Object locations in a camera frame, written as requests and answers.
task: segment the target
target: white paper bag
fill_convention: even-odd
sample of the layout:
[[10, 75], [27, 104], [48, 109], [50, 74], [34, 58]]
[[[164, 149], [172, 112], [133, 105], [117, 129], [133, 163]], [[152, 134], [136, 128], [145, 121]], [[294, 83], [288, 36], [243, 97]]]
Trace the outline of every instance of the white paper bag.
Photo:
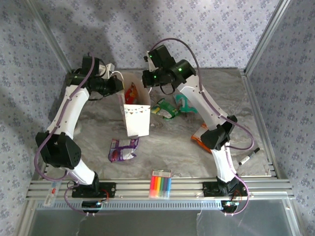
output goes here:
[[[144, 88], [141, 78], [136, 75], [124, 72], [124, 91], [117, 93], [120, 103], [120, 109], [125, 122], [128, 137], [131, 136], [146, 136], [149, 135], [150, 128], [150, 96], [148, 90]], [[131, 87], [131, 83], [136, 86], [138, 97], [137, 103], [139, 105], [129, 105], [125, 103], [125, 93]]]

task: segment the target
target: black marker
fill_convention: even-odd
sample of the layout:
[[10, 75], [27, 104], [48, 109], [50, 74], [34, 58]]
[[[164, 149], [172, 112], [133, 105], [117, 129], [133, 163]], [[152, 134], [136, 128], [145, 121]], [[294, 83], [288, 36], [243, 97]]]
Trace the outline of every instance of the black marker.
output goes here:
[[243, 160], [241, 160], [238, 164], [243, 165], [245, 162], [247, 162], [252, 156], [254, 156], [255, 153], [257, 153], [260, 150], [260, 148], [256, 148], [251, 154], [246, 156]]

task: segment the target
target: floral patterned wallpaper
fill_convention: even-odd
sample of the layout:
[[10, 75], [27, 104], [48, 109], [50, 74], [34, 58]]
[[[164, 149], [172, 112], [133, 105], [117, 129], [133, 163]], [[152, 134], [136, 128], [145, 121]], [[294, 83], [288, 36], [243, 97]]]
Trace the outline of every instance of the floral patterned wallpaper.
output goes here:
[[[244, 68], [279, 0], [41, 0], [70, 64], [91, 51], [118, 68], [144, 68], [159, 39], [192, 46], [202, 67]], [[191, 55], [170, 43], [175, 59]]]
[[34, 171], [35, 134], [56, 112], [65, 72], [22, 1], [0, 9], [0, 235], [8, 236]]
[[250, 75], [279, 167], [315, 235], [315, 1], [292, 0]]

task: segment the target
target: aluminum frame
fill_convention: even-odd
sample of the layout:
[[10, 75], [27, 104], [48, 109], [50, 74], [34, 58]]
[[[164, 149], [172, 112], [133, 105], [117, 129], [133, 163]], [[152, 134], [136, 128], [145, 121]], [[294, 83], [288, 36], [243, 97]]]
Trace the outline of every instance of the aluminum frame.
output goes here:
[[[286, 209], [286, 214], [290, 222], [293, 235], [304, 235], [305, 228], [301, 227], [300, 218], [296, 217], [297, 211], [294, 205], [294, 195], [292, 187], [288, 179], [277, 179], [276, 177], [242, 177], [250, 190], [250, 201], [254, 200], [282, 200], [283, 207]], [[215, 178], [174, 178], [172, 179], [172, 190], [170, 200], [165, 202], [164, 207], [179, 210], [177, 204], [200, 204], [204, 202], [216, 203], [221, 200], [229, 200], [227, 197], [209, 197], [204, 198], [202, 192], [202, 182], [204, 181], [217, 181]], [[129, 206], [132, 210], [135, 207], [141, 207], [141, 204], [148, 203], [149, 194], [149, 179], [109, 179], [102, 180], [101, 182], [116, 182], [116, 196], [113, 201], [117, 203], [114, 205], [115, 210], [126, 209], [126, 204], [134, 203], [135, 205]], [[58, 210], [64, 208], [63, 195], [67, 188], [67, 181], [63, 181], [57, 195], [58, 204], [53, 208]], [[47, 193], [51, 187], [51, 182], [45, 180], [32, 181], [27, 194], [27, 201], [24, 210], [21, 214], [20, 222], [17, 225], [16, 236], [24, 236], [29, 232], [35, 210], [42, 208], [42, 202], [46, 198]], [[73, 199], [69, 192], [68, 199], [76, 206], [80, 202], [91, 199]], [[157, 209], [158, 205], [147, 205], [147, 209]]]
[[52, 51], [55, 53], [59, 63], [63, 67], [66, 72], [71, 72], [71, 66], [63, 53], [61, 47], [59, 46], [54, 34], [52, 33], [51, 29], [49, 28], [48, 24], [46, 23], [45, 17], [40, 11], [40, 6], [35, 0], [24, 0], [26, 6], [30, 10], [31, 14], [33, 15], [35, 21], [38, 24], [38, 27], [44, 37], [46, 38], [47, 43], [51, 47]]
[[248, 98], [249, 98], [249, 102], [252, 106], [252, 112], [253, 112], [253, 116], [255, 118], [256, 124], [257, 124], [257, 128], [258, 128], [258, 132], [259, 135], [261, 137], [264, 149], [266, 151], [267, 154], [267, 159], [269, 161], [269, 165], [273, 165], [274, 168], [274, 175], [277, 176], [278, 178], [284, 178], [283, 174], [281, 174], [280, 170], [279, 170], [279, 166], [278, 163], [276, 161], [276, 157], [275, 157], [275, 153], [272, 149], [271, 146], [271, 142], [268, 136], [268, 132], [267, 132], [267, 128], [265, 126], [265, 122], [263, 121], [263, 117], [258, 105], [258, 101], [256, 99], [256, 95], [254, 92], [254, 89], [252, 87], [252, 83], [251, 81], [248, 79], [248, 77], [245, 75], [243, 70], [240, 70], [241, 73], [241, 77], [245, 86], [245, 90], [248, 94]]
[[257, 43], [254, 52], [252, 53], [252, 56], [250, 57], [246, 67], [244, 68], [245, 74], [249, 76], [256, 64], [258, 63], [262, 53], [266, 49], [269, 41], [271, 40], [271, 37], [273, 36], [274, 32], [276, 31], [282, 16], [285, 13], [285, 10], [287, 9], [288, 5], [290, 4], [291, 0], [280, 0], [274, 13], [272, 14], [269, 23], [267, 24], [264, 32], [262, 33], [262, 36]]

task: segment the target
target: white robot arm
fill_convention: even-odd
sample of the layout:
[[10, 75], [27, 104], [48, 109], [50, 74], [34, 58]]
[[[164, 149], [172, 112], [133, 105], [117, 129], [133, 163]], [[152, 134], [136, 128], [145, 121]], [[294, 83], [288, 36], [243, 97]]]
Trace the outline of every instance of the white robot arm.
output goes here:
[[173, 92], [178, 89], [185, 95], [207, 124], [208, 130], [201, 136], [201, 141], [211, 150], [217, 167], [218, 187], [213, 190], [214, 196], [218, 196], [218, 192], [224, 196], [233, 194], [240, 185], [235, 176], [230, 149], [226, 145], [229, 144], [229, 135], [234, 125], [219, 118], [218, 113], [210, 109], [203, 95], [221, 116], [233, 122], [237, 122], [236, 117], [223, 111], [204, 87], [201, 94], [199, 77], [193, 67], [186, 60], [175, 62], [164, 45], [147, 52], [144, 58], [149, 64], [149, 70], [143, 71], [142, 75], [144, 86], [160, 86], [165, 93], [162, 87], [171, 84]]
[[[202, 97], [198, 89], [199, 77], [196, 75], [192, 75], [186, 79], [186, 83], [180, 84], [177, 89], [183, 95], [185, 95], [188, 100], [192, 103], [192, 105], [197, 109], [203, 120], [208, 126], [209, 130], [216, 130], [217, 125], [223, 125], [224, 120], [219, 119], [212, 110], [209, 109], [208, 104]], [[227, 117], [227, 113], [224, 112], [217, 103], [213, 100], [210, 94], [203, 88], [204, 93], [206, 94], [208, 100], [212, 103], [212, 105], [225, 117]], [[227, 147], [227, 153], [230, 158], [230, 163], [232, 163], [230, 150]], [[214, 157], [216, 167], [217, 167], [217, 175], [220, 180], [223, 182], [230, 182], [234, 177], [234, 173], [236, 172], [234, 167], [230, 168], [229, 163], [226, 158], [226, 152], [224, 147], [221, 147], [220, 150], [211, 149], [212, 155]]]
[[[87, 75], [89, 68], [91, 68], [91, 61], [91, 57], [83, 57], [82, 68], [79, 73], [67, 74], [67, 87], [61, 106], [47, 131], [45, 133], [39, 132], [35, 139], [37, 145], [40, 146], [47, 136], [53, 132], [52, 137], [40, 151], [44, 162], [56, 168], [66, 169], [67, 173], [78, 180], [80, 185], [85, 185], [87, 190], [90, 188], [90, 192], [97, 193], [97, 173], [87, 167], [81, 159], [80, 148], [73, 141], [75, 125], [92, 91], [96, 91], [104, 97], [119, 92], [124, 87], [122, 81], [112, 75], [114, 65], [111, 63], [106, 66], [100, 65], [100, 60], [95, 58], [91, 76], [69, 100], [70, 95], [78, 88]], [[60, 116], [62, 116], [62, 119], [57, 126]]]

